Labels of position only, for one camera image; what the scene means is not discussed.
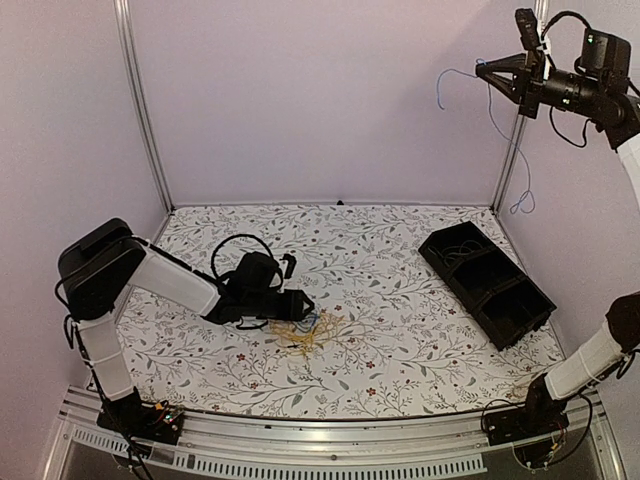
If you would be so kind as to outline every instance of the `vertical metal post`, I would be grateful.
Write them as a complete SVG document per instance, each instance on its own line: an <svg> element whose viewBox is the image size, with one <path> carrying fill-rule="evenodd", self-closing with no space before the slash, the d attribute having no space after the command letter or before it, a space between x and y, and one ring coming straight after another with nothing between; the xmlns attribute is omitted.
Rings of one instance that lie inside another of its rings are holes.
<svg viewBox="0 0 640 480"><path fill-rule="evenodd" d="M129 87L131 88L131 96L140 126L140 133L147 152L147 159L151 167L153 180L160 196L162 206L170 213L174 210L171 192L167 177L160 161L158 146L151 128L151 119L149 110L142 88L142 78L140 77L140 66L136 55L135 44L133 41L133 28L131 26L131 15L129 12L128 0L114 0L116 10L116 20L118 22L118 31L120 32L120 44L122 45L122 53L124 56L125 69L127 78L129 79Z"/></svg>
<svg viewBox="0 0 640 480"><path fill-rule="evenodd" d="M544 28L547 21L547 15L549 13L549 0L535 0L533 10L536 14L536 18L540 22L540 27ZM510 139L511 142L509 143L507 155L505 156L504 163L502 164L500 178L498 179L498 185L496 186L493 201L491 202L491 210L495 213L496 217L500 215L500 211L504 205L507 190L511 183L511 177L513 176L513 169L516 161L518 160L518 150L522 143L526 126L527 118L522 115L518 115L513 122Z"/></svg>

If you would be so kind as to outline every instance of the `blue wire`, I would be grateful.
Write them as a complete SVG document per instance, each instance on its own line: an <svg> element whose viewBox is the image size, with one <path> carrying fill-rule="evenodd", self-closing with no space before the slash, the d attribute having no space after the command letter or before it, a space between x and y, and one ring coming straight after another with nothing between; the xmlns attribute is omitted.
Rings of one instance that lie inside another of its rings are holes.
<svg viewBox="0 0 640 480"><path fill-rule="evenodd" d="M476 63L486 63L483 59L478 58L476 59ZM441 101L441 96L440 96L440 81L442 80L442 77L449 73L449 72L455 72L459 75L463 75L465 77L469 77L469 78L478 78L477 75L472 75L470 73L467 72L463 72L461 70L457 70L455 68L447 68L446 70L444 70L439 76L438 76L438 80L436 81L436 99L438 102L438 107L440 108L440 110L444 110L444 106L442 105L442 101ZM516 203L514 203L513 205L511 205L511 207L509 208L509 212L512 215L515 215L516 213L518 213L518 211L524 213L524 214L529 214L532 213L535 209L536 209L536 199L533 195L533 191L531 191L531 167L529 165L529 160L527 159L527 157L525 156L524 152L520 149L520 147L518 145L516 145L515 143L513 143L511 141L511 139L509 137L507 137L504 132L500 129L500 127L498 126L498 123L496 122L495 118L493 117L493 96L491 94L491 85L487 84L487 90L489 91L489 118L491 119L491 123L493 124L493 126L495 127L495 129L497 130L497 132L500 134L500 136L502 138L504 138L507 142L509 142L509 144L511 144L513 147L515 147L516 151L520 154L520 156L522 157L522 160L524 162L525 168L527 169L527 188L524 192L522 192L522 194L520 195L520 198L518 199L518 201ZM529 199L531 201L531 208L528 210L525 210L523 208L523 204L524 202L527 201L527 199Z"/></svg>

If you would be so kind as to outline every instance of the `floral tablecloth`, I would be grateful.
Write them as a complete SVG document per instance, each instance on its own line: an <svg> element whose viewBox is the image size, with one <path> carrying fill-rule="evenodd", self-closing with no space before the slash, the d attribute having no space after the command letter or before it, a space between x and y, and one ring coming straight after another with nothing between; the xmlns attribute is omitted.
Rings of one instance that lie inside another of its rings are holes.
<svg viewBox="0 0 640 480"><path fill-rule="evenodd" d="M313 298L317 327L305 342L283 336L282 324L239 331L135 290L118 325L134 382L148 400L275 417L405 417L519 400L561 359L550 328L497 352L418 254L432 231L467 220L514 258L486 208L178 209L159 246L204 271L215 246L236 233L263 238L277 258L294 254L287 288ZM259 249L238 240L216 265L226 271Z"/></svg>

